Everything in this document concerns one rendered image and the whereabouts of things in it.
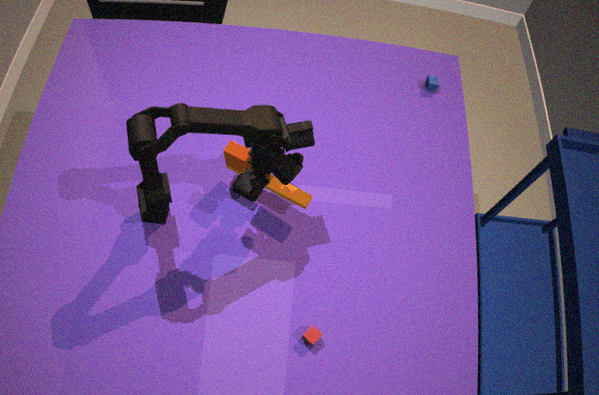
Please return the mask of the red cube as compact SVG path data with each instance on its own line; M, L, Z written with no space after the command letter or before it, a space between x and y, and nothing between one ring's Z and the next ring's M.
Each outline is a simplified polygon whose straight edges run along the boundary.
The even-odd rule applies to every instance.
M302 336L311 346L322 337L322 334L315 329L314 325Z

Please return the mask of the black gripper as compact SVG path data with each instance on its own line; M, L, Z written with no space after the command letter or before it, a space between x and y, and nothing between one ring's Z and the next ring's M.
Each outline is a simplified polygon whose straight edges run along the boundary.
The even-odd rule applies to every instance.
M278 147L277 154L270 159L258 158L252 150L252 147L248 151L248 155L251 158L248 163L252 165L251 169L247 168L244 173L239 173L237 179L233 183L233 191L243 198L253 202L256 201L262 189L265 188L269 179L266 178L265 169L267 166L271 166L274 159L278 157L281 147Z

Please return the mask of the orange l-shaped bar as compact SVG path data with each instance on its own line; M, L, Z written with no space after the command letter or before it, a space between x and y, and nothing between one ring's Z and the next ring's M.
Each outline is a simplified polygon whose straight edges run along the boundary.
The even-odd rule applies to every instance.
M248 147L246 148L231 140L224 149L226 167L237 172L238 174L244 173L247 168L251 169L252 165L248 163L248 160L251 158L251 156L248 155L249 150L250 149ZM266 178L269 179L265 189L295 203L304 209L307 208L313 196L290 184L284 185L276 176L272 174L268 175L265 173L265 175Z

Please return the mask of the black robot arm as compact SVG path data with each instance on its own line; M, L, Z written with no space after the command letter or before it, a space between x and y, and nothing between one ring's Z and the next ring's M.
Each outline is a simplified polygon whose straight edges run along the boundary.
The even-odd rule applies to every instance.
M157 140L155 119L170 118L171 127ZM312 121L286 124L282 113L273 106L251 106L246 110L187 106L178 103L168 107L151 106L127 120L129 153L138 161L142 182L136 186L142 222L165 224L172 202L166 173L159 173L158 154L178 137L187 133L233 135L244 138L260 159L270 159L282 148L265 173L273 173L288 185L301 171L304 156L285 154L314 146ZM163 223L164 222L164 223Z

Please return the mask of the small blue cube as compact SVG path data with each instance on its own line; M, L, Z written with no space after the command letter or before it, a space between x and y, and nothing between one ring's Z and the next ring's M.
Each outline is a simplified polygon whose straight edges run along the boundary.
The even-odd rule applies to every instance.
M426 90L436 91L439 86L438 76L427 76Z

